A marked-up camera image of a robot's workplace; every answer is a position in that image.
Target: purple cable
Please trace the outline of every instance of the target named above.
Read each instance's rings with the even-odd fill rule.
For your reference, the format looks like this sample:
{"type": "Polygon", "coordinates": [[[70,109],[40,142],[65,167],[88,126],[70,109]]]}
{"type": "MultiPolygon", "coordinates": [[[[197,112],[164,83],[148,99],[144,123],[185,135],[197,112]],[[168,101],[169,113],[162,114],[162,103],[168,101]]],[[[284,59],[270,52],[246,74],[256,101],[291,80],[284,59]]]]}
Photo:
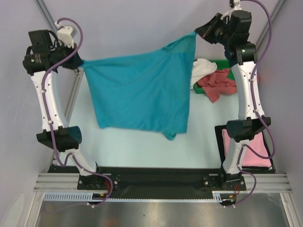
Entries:
{"type": "MultiPolygon", "coordinates": [[[[268,19],[268,24],[269,24],[269,37],[268,37],[268,43],[267,43],[267,45],[266,45],[266,47],[265,47],[265,49],[264,49],[264,52],[262,53],[261,57],[259,58],[258,62],[256,63],[256,65],[255,65],[255,67],[254,67],[254,69],[253,69],[253,71],[252,71],[252,73],[251,73],[251,77],[250,77],[250,90],[251,90],[252,103],[253,103],[254,109],[256,110],[256,109],[257,109],[257,102],[256,102],[256,97],[255,97],[253,79],[254,79],[255,73],[256,73],[256,71],[257,71],[258,65],[260,64],[260,62],[261,62],[262,59],[264,58],[264,56],[265,56],[265,54],[267,53],[268,48],[269,48],[269,46],[270,46],[271,39],[272,39],[272,34],[273,34],[273,31],[272,31],[272,26],[273,26],[273,25],[272,25],[272,21],[271,21],[270,14],[269,14],[268,10],[266,9],[266,7],[265,7],[260,1],[258,1],[258,0],[242,0],[242,1],[252,1],[252,2],[257,3],[258,5],[260,5],[260,6],[263,8],[263,10],[265,11],[265,13],[266,13],[266,16],[267,16],[267,19],[268,19]]],[[[268,133],[269,133],[269,136],[270,136],[270,138],[271,138],[271,140],[272,140],[272,143],[273,143],[273,152],[272,152],[272,154],[271,154],[270,156],[264,157],[264,156],[261,156],[260,154],[258,154],[256,151],[254,151],[254,149],[252,149],[249,145],[247,145],[247,144],[243,144],[243,145],[242,145],[241,150],[240,150],[240,153],[239,153],[239,156],[238,156],[238,160],[237,160],[238,170],[239,170],[241,173],[243,173],[243,174],[249,174],[249,175],[251,175],[251,176],[254,178],[254,185],[253,185],[251,191],[249,192],[249,194],[248,194],[244,199],[242,199],[242,200],[236,202],[235,204],[239,204],[239,203],[245,201],[249,196],[251,196],[251,195],[253,194],[253,192],[255,191],[256,186],[257,186],[257,179],[256,179],[255,175],[252,174],[252,173],[246,172],[246,171],[244,171],[244,170],[242,170],[242,169],[240,168],[240,160],[241,160],[241,156],[242,156],[243,151],[244,151],[244,146],[247,147],[249,150],[251,150],[256,156],[258,156],[259,158],[262,158],[262,159],[270,159],[270,158],[272,158],[272,157],[275,155],[275,153],[276,153],[275,145],[274,145],[274,140],[273,140],[273,136],[272,136],[271,131],[269,130],[267,124],[264,122],[264,120],[262,119],[262,117],[260,116],[260,114],[259,114],[258,112],[255,112],[255,113],[256,113],[256,116],[260,119],[261,123],[264,125],[265,129],[266,129],[266,130],[268,131],[268,133]]]]}
{"type": "MultiPolygon", "coordinates": [[[[50,67],[50,68],[45,72],[45,74],[44,74],[44,76],[43,76],[43,78],[42,78],[42,84],[41,84],[41,85],[42,85],[42,90],[44,90],[44,91],[46,91],[46,90],[45,90],[45,81],[46,81],[47,75],[48,75],[53,69],[59,67],[62,63],[66,62],[66,61],[67,61],[68,59],[70,59],[73,55],[75,55],[75,54],[77,53],[77,51],[80,49],[80,47],[81,47],[81,45],[82,45],[82,42],[83,42],[83,31],[82,31],[80,25],[79,25],[76,21],[74,21],[73,19],[66,18],[66,17],[60,18],[57,22],[59,23],[59,22],[62,21],[62,20],[71,21],[72,23],[74,23],[74,24],[77,26],[77,28],[78,28],[78,30],[79,30],[79,32],[80,32],[80,41],[79,41],[79,45],[75,48],[75,50],[74,50],[70,55],[68,55],[66,58],[64,58],[63,60],[59,61],[58,63],[56,63],[56,64],[53,65],[52,67],[50,67]]],[[[54,150],[54,153],[55,153],[55,156],[56,156],[56,159],[57,159],[59,165],[64,167],[64,166],[67,165],[68,158],[69,158],[70,155],[72,155],[72,153],[69,153],[69,154],[66,156],[66,159],[65,159],[64,163],[62,163],[62,161],[60,160],[59,152],[58,152],[57,145],[56,145],[56,140],[55,140],[55,135],[54,135],[54,130],[53,130],[53,122],[52,122],[51,115],[50,115],[50,111],[49,111],[48,104],[47,104],[47,101],[46,101],[45,92],[42,93],[42,98],[43,98],[43,103],[44,103],[44,106],[45,106],[45,112],[46,112],[47,120],[48,120],[49,122],[51,122],[51,123],[49,124],[49,127],[50,127],[50,130],[51,130],[51,137],[52,137],[52,142],[53,142],[53,150],[54,150]]],[[[111,193],[112,193],[112,191],[113,191],[113,182],[112,182],[112,180],[111,180],[108,176],[106,176],[106,175],[99,174],[99,173],[94,173],[94,172],[92,172],[92,171],[90,171],[90,170],[88,170],[88,169],[85,169],[83,166],[80,165],[80,163],[77,161],[77,159],[75,158],[74,155],[72,156],[72,158],[73,158],[73,160],[75,161],[76,165],[77,165],[79,168],[83,169],[84,171],[86,171],[86,172],[88,172],[88,173],[90,173],[90,174],[93,174],[93,175],[97,175],[97,176],[104,177],[104,178],[106,178],[107,180],[109,180],[110,186],[111,186],[111,187],[110,187],[110,191],[108,192],[107,197],[106,197],[103,201],[101,201],[100,203],[98,203],[97,205],[93,205],[93,207],[98,207],[98,206],[100,206],[104,201],[106,201],[106,200],[110,197],[110,195],[111,195],[111,193]]],[[[65,207],[65,208],[59,209],[59,210],[57,210],[56,212],[61,211],[61,210],[64,210],[64,209],[69,208],[69,207],[73,207],[73,206],[76,206],[76,205],[82,205],[82,204],[85,204],[85,203],[72,204],[72,205],[67,206],[67,207],[65,207]]]]}

